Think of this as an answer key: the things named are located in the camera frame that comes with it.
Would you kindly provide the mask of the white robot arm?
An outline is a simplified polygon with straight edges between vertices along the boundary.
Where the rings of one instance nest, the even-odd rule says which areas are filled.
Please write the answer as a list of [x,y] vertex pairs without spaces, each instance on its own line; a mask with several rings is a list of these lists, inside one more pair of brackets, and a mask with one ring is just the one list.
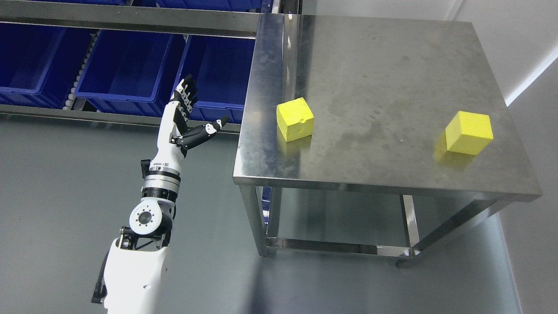
[[141,166],[141,200],[110,244],[92,293],[91,302],[108,314],[157,313],[169,274],[181,168],[162,159],[143,160]]

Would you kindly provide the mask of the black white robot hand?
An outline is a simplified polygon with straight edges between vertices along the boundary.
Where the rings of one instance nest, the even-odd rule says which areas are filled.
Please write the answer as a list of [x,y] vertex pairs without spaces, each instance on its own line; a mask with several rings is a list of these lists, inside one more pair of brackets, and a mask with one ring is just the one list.
[[211,123],[189,128],[187,123],[196,103],[197,84],[188,74],[179,81],[163,111],[157,153],[151,160],[150,171],[180,172],[180,163],[187,152],[215,137],[229,123],[231,117],[225,115]]

